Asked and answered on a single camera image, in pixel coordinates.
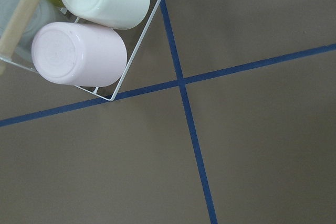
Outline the pink plastic cup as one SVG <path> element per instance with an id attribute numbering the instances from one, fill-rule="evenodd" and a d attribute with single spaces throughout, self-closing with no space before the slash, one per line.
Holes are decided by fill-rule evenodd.
<path id="1" fill-rule="evenodd" d="M 70 86 L 109 86 L 127 65 L 127 49 L 118 33 L 94 24 L 44 26 L 34 37 L 31 56 L 44 79 Z"/>

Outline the pale grey plastic cup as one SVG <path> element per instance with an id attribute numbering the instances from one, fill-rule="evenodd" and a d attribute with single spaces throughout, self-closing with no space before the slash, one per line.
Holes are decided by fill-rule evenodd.
<path id="1" fill-rule="evenodd" d="M 1 33 L 4 32 L 20 0 L 1 0 Z M 40 0 L 16 49 L 23 59 L 32 62 L 31 46 L 36 33 L 45 25 L 54 22 L 67 22 L 65 15 L 48 0 Z"/>

